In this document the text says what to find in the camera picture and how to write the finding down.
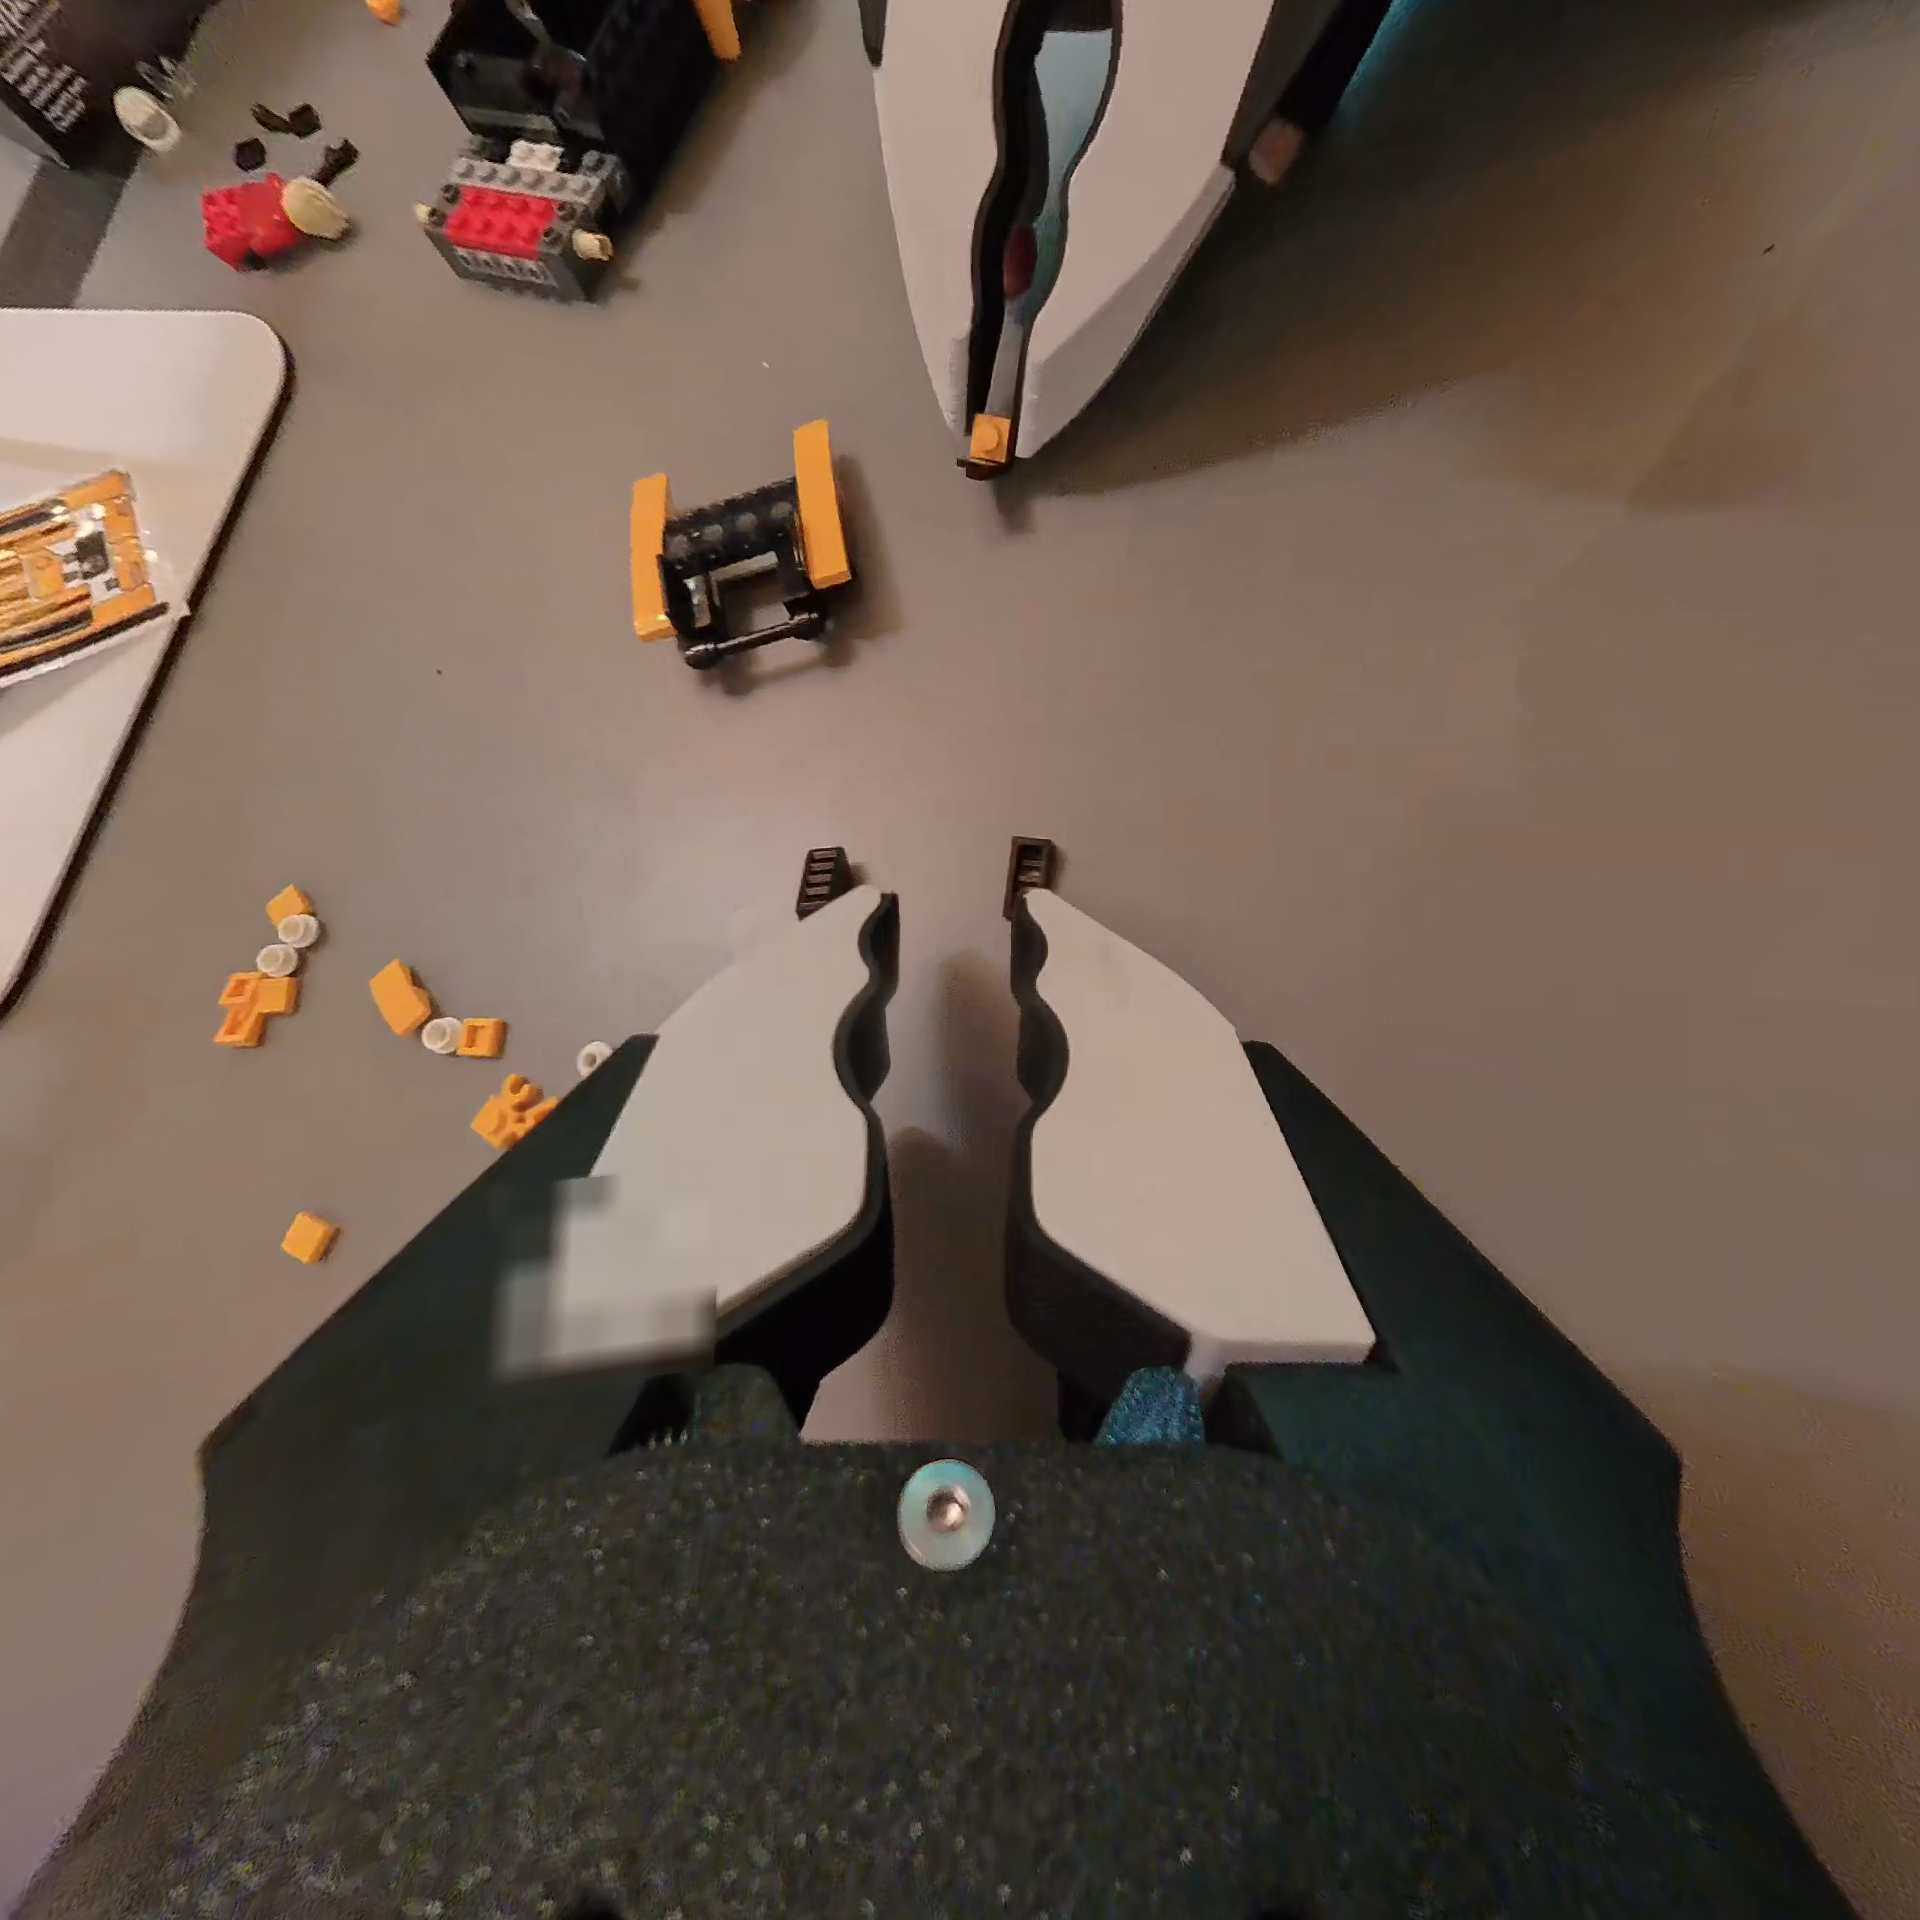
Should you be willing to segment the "lego set box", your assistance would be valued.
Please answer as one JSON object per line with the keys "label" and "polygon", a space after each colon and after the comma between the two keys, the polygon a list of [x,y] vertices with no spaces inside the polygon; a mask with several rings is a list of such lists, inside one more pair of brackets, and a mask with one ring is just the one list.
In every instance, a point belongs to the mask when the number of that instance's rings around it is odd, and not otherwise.
{"label": "lego set box", "polygon": [[85,164],[122,136],[114,99],[171,104],[210,2],[4,2],[4,130],[44,159]]}

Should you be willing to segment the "scattered small lego pieces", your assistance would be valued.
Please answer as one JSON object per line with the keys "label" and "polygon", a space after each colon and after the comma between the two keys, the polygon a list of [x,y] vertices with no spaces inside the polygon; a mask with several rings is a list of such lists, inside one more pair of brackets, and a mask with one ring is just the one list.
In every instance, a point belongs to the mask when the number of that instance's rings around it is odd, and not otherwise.
{"label": "scattered small lego pieces", "polygon": [[[224,978],[215,999],[219,1023],[210,1042],[217,1050],[263,1050],[274,1026],[300,1013],[305,969],[328,935],[315,898],[295,882],[283,885],[263,913],[273,938],[257,948],[249,967]],[[400,957],[370,977],[368,999],[385,1031],[419,1045],[434,1059],[499,1066],[508,1057],[511,1019],[450,1013],[419,969]],[[505,1073],[468,1125],[484,1146],[505,1153],[529,1138],[557,1107],[561,1095],[549,1095],[538,1080]]]}

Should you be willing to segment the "lego car chassis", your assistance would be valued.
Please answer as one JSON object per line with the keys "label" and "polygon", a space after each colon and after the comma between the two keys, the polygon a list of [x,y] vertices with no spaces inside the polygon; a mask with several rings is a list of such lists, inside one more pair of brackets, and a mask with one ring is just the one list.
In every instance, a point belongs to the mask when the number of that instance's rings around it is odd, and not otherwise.
{"label": "lego car chassis", "polygon": [[457,2],[427,73],[468,139],[417,223],[467,281],[588,305],[723,68],[737,2]]}

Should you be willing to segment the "sticker sheet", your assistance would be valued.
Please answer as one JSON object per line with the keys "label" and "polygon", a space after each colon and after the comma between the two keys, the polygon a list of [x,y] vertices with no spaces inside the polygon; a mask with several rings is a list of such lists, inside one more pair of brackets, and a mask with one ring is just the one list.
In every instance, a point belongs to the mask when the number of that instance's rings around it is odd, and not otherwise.
{"label": "sticker sheet", "polygon": [[128,469],[2,511],[2,689],[82,665],[189,612]]}

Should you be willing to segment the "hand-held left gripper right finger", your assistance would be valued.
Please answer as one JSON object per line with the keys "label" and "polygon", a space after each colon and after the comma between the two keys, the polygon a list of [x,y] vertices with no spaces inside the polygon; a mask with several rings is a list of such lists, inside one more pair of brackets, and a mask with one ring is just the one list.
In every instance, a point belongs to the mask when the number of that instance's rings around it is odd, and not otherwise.
{"label": "hand-held left gripper right finger", "polygon": [[1210,1407],[1242,1364],[1356,1367],[1379,1333],[1240,1029],[1049,890],[1012,920],[1007,1311],[1091,1439],[1143,1370]]}

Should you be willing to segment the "orange black lego subassembly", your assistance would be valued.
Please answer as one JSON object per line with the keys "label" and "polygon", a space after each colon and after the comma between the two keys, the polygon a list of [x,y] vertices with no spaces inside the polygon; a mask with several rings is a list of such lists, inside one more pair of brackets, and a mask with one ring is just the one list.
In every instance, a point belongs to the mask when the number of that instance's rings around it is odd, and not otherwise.
{"label": "orange black lego subassembly", "polygon": [[631,485],[631,626],[695,673],[788,641],[826,642],[856,584],[832,433],[795,427],[787,477],[680,512],[667,476]]}

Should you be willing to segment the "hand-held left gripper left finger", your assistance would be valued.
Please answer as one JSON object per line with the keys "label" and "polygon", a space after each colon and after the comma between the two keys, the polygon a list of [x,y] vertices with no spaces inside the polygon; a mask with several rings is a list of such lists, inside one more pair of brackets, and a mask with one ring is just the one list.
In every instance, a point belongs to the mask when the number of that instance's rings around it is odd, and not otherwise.
{"label": "hand-held left gripper left finger", "polygon": [[749,1364],[795,1419],[897,1296],[899,898],[856,887],[664,1023],[589,1176],[589,1361]]}

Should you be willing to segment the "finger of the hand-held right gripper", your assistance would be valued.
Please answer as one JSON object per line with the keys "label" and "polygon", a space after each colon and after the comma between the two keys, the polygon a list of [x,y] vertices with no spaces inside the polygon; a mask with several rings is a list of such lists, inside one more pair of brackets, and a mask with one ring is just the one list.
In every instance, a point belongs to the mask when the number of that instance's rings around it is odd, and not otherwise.
{"label": "finger of the hand-held right gripper", "polygon": [[1017,458],[1037,272],[1037,49],[1037,4],[872,4],[872,81],[903,287],[963,458],[979,412],[1011,418]]}
{"label": "finger of the hand-held right gripper", "polygon": [[1042,4],[1016,68],[1031,152],[1002,253],[1008,464],[1114,380],[1233,192],[1268,2]]}

